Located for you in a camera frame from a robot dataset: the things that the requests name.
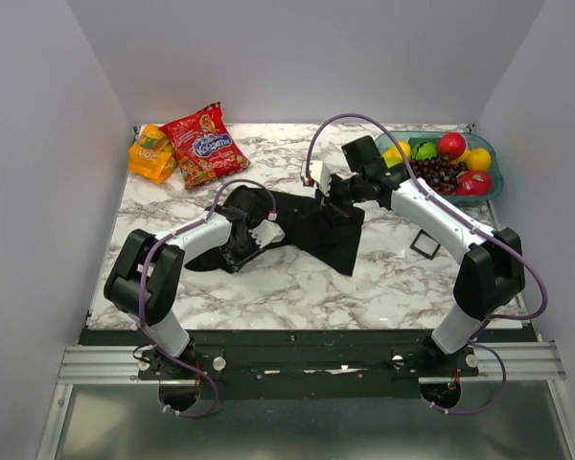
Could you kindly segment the black t-shirt garment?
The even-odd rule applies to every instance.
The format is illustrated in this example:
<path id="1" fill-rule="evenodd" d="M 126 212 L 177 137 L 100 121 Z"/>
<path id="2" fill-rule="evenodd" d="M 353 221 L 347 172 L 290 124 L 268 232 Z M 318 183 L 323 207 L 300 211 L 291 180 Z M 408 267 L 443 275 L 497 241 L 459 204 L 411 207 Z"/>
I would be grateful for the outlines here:
<path id="1" fill-rule="evenodd" d="M 291 245 L 307 252 L 340 274 L 353 274 L 364 221 L 363 210 L 348 206 L 344 210 L 351 215 L 342 217 L 325 207 L 317 198 L 282 192 L 268 195 L 276 200 L 276 222 L 284 230 L 285 237 L 282 241 L 264 248 L 264 252 Z M 194 272 L 215 269 L 225 271 L 220 267 L 219 249 L 220 247 L 216 247 L 202 253 L 187 262 L 185 267 Z"/>

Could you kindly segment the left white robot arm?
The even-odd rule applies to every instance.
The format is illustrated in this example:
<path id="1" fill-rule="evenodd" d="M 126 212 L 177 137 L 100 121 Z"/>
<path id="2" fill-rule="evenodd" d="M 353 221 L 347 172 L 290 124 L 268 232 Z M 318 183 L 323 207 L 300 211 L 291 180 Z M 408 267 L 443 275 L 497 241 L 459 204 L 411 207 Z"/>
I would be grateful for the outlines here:
<path id="1" fill-rule="evenodd" d="M 202 254 L 217 250 L 229 272 L 237 272 L 285 233 L 276 222 L 277 201 L 260 183 L 243 209 L 212 204 L 194 220 L 168 231 L 152 234 L 141 229 L 126 238 L 103 288 L 104 297 L 139 323 L 139 328 L 161 355 L 160 366 L 174 379 L 186 377 L 194 364 L 187 350 L 191 338 L 173 312 L 181 271 Z"/>

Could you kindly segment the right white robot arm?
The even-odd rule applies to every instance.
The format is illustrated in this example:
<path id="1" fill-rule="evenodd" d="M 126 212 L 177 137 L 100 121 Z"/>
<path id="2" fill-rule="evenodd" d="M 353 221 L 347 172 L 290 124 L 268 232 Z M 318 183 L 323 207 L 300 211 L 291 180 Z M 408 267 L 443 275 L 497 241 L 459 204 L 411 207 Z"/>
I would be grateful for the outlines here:
<path id="1" fill-rule="evenodd" d="M 444 375 L 465 348 L 502 306 L 525 287 L 520 261 L 521 239 L 505 228 L 496 231 L 460 211 L 422 179 L 412 178 L 401 162 L 388 166 L 373 139 L 364 136 L 342 148 L 352 176 L 341 178 L 321 161 L 307 160 L 305 184 L 316 187 L 335 207 L 375 201 L 380 207 L 418 225 L 458 263 L 454 304 L 431 334 L 422 351 L 422 364 L 432 375 Z"/>

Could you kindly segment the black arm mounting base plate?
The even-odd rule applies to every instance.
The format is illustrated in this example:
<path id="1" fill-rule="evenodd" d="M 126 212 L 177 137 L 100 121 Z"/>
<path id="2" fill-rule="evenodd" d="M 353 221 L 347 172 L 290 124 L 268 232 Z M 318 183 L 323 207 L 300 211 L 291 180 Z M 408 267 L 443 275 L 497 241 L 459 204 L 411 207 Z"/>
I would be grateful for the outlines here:
<path id="1" fill-rule="evenodd" d="M 488 331 L 482 343 L 450 357 L 433 351 L 430 334 L 417 330 L 196 331 L 177 364 L 132 333 L 90 332 L 77 346 L 132 346 L 145 374 L 158 371 L 186 385 L 142 384 L 158 391 L 167 408 L 194 412 L 214 401 L 336 398 L 429 398 L 454 404 L 458 370 L 490 343 L 540 342 L 529 328 Z"/>

